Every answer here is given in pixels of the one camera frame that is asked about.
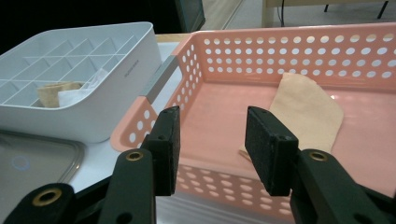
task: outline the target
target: white plastic container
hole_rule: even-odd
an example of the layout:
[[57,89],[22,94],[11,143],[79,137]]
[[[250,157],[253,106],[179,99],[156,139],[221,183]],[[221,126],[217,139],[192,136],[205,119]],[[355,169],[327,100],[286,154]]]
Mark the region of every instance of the white plastic container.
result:
[[[109,138],[162,64],[150,22],[59,29],[35,35],[0,56],[0,129],[88,143]],[[100,83],[72,105],[46,108],[37,88]]]

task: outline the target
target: basket handle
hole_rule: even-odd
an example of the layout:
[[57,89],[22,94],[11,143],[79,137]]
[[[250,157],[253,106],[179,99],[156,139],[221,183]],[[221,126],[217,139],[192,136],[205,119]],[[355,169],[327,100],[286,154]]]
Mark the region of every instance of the basket handle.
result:
[[148,84],[145,89],[142,90],[140,95],[146,96],[149,103],[152,104],[177,68],[177,57],[175,55],[168,56],[165,62],[163,62],[163,64],[157,69],[157,72],[148,81]]

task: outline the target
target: black metal leg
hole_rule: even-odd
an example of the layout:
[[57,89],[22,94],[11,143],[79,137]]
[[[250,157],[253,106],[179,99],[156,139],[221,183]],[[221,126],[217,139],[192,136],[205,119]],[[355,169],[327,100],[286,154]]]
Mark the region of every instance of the black metal leg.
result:
[[381,19],[382,13],[384,13],[385,8],[387,7],[388,1],[385,1],[384,5],[381,8],[381,11],[379,12],[378,16],[376,17],[377,19]]

